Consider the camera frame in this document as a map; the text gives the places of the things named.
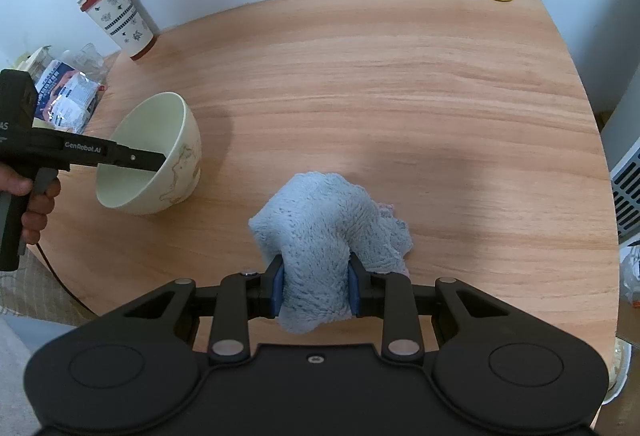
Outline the person's left hand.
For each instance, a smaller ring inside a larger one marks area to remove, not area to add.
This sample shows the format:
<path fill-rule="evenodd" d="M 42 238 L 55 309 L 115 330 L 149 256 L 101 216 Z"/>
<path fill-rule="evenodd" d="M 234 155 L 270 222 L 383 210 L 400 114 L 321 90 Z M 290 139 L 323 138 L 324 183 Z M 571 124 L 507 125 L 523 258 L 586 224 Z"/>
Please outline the person's left hand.
<path fill-rule="evenodd" d="M 21 222 L 22 239 L 26 244 L 37 244 L 42 230 L 47 226 L 48 214 L 54 210 L 55 199 L 61 193 L 61 181 L 54 178 L 43 193 L 32 192 L 34 183 L 9 166 L 1 165 L 1 190 L 16 196 L 28 196 L 29 203 Z"/>

